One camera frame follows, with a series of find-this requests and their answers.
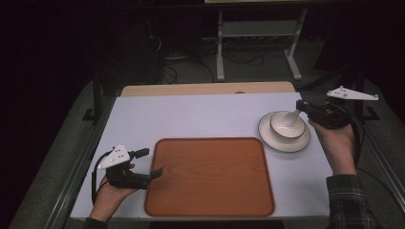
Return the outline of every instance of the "metal stand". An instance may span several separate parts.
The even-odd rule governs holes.
[[[100,118],[100,113],[101,113],[100,87],[101,87],[101,85],[98,80],[98,75],[97,75],[97,73],[95,73],[93,76],[93,105],[94,105],[95,114],[92,115],[93,109],[88,109],[86,111],[86,114],[84,114],[83,118],[81,119],[82,121],[93,121],[94,124],[96,124],[98,122],[98,119]]]
[[[298,20],[224,22],[223,12],[220,11],[218,20],[217,80],[220,82],[225,80],[223,37],[240,36],[292,36],[292,43],[289,49],[285,50],[285,55],[294,79],[301,80],[302,76],[293,55],[306,15],[307,9],[303,9]]]

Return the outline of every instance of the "white table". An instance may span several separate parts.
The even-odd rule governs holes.
[[[262,116],[275,111],[294,111],[298,93],[188,94],[122,96],[116,101],[92,165],[77,196],[71,217],[85,219],[92,210],[91,172],[98,158],[123,143],[128,151],[151,150],[134,159],[135,173],[149,174],[155,144],[169,137],[257,137]],[[307,116],[301,114],[307,122]],[[275,198],[275,212],[268,219],[327,217],[330,212],[326,177],[331,169],[320,142],[310,127],[311,141],[304,150],[285,154],[264,143],[266,162]],[[97,184],[105,172],[97,174]],[[114,218],[136,220],[181,220],[151,218],[143,208],[146,191],[125,199]]]

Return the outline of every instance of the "orange tray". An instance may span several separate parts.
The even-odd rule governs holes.
[[[155,146],[145,212],[152,217],[267,217],[274,198],[262,141],[166,138]]]

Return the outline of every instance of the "black cable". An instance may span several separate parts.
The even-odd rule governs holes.
[[[110,151],[110,152],[105,153],[104,155],[102,155],[102,156],[98,159],[98,161],[97,161],[96,164],[95,164],[95,168],[94,168],[94,170],[93,170],[93,172],[92,172],[92,202],[93,202],[93,204],[95,204],[95,202],[96,202],[96,197],[97,197],[97,193],[96,193],[96,181],[97,181],[97,167],[98,167],[98,164],[100,163],[100,161],[101,161],[103,158],[105,158],[106,156],[108,156],[111,152],[113,152],[113,151]]]
[[[215,83],[214,73],[201,60],[197,60],[197,59],[194,59],[192,57],[185,57],[185,58],[182,58],[182,59],[171,60],[171,61],[172,61],[172,63],[182,63],[182,62],[188,61],[188,62],[193,62],[193,63],[199,64],[199,65],[202,65],[203,67],[205,67],[209,71],[209,74],[211,75],[212,83]]]
[[[335,108],[338,109],[340,112],[342,112],[351,122],[352,125],[352,131],[353,131],[353,136],[354,136],[354,156],[353,156],[353,160],[354,160],[354,165],[357,167],[358,161],[360,160],[360,156],[361,156],[361,148],[363,147],[363,142],[364,142],[364,136],[365,136],[365,132],[364,132],[364,128],[362,125],[360,125],[358,123],[358,121],[353,117],[353,115],[351,115],[349,112],[347,112],[344,108],[330,103],[330,105]],[[359,132],[359,127],[362,130],[363,136],[360,139],[360,132]]]
[[[108,181],[110,181],[110,180],[108,180],[108,178],[107,178],[107,181],[105,181],[104,183],[102,183],[99,187],[98,187],[98,190],[100,190],[104,185],[106,185],[107,183],[108,183]]]
[[[270,49],[274,49],[274,47],[276,47],[277,45],[279,45],[280,43],[282,43],[283,41],[285,41],[286,39],[279,39],[278,41],[274,42],[274,44],[270,47]],[[249,49],[249,54],[251,54],[253,57],[250,60],[245,60],[242,59],[241,57],[239,57],[237,54],[231,54],[229,52],[224,52],[223,56],[226,57],[226,59],[228,59],[229,61],[238,63],[238,64],[246,64],[249,66],[261,66],[265,63],[265,56],[269,53],[269,52],[264,52],[264,53],[259,53],[259,55],[255,55],[253,48],[248,44],[245,43],[245,46]],[[252,64],[252,62],[256,61],[257,59],[260,59],[261,61],[257,64]]]
[[[357,171],[360,171],[360,172],[364,173],[365,175],[371,177],[371,178],[374,179],[377,183],[379,183],[379,184],[388,192],[388,194],[390,195],[390,197],[391,197],[391,198],[393,199],[393,201],[395,202],[396,206],[399,208],[399,212],[402,214],[402,217],[405,218],[405,214],[404,214],[404,212],[402,211],[402,207],[401,207],[401,205],[399,205],[399,203],[396,201],[396,198],[395,198],[395,196],[394,196],[393,191],[391,191],[391,189],[388,188],[387,185],[386,185],[384,182],[382,182],[381,180],[379,180],[376,176],[374,176],[373,174],[369,173],[368,171],[366,171],[366,170],[364,170],[364,169],[362,169],[362,168],[356,168],[356,169],[357,169]]]
[[[164,68],[170,69],[171,71],[174,72],[174,74],[168,73],[167,70],[165,70]],[[167,82],[168,84],[173,84],[173,83],[175,83],[175,82],[177,81],[178,73],[177,73],[177,71],[176,71],[174,68],[172,68],[172,67],[170,67],[170,66],[167,66],[167,65],[164,65],[163,68],[162,68],[162,70],[163,70],[166,74],[168,74],[168,75],[170,75],[170,76],[173,77],[173,80],[169,81],[169,80],[167,80],[166,75],[163,75],[163,78],[166,80],[166,82]]]

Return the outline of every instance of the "white saucer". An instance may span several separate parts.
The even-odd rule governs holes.
[[[275,112],[266,114],[260,119],[259,134],[262,140],[271,148],[286,153],[293,153],[306,148],[310,141],[310,131],[307,125],[305,125],[305,131],[300,136],[284,137],[271,128],[271,117],[274,114]]]

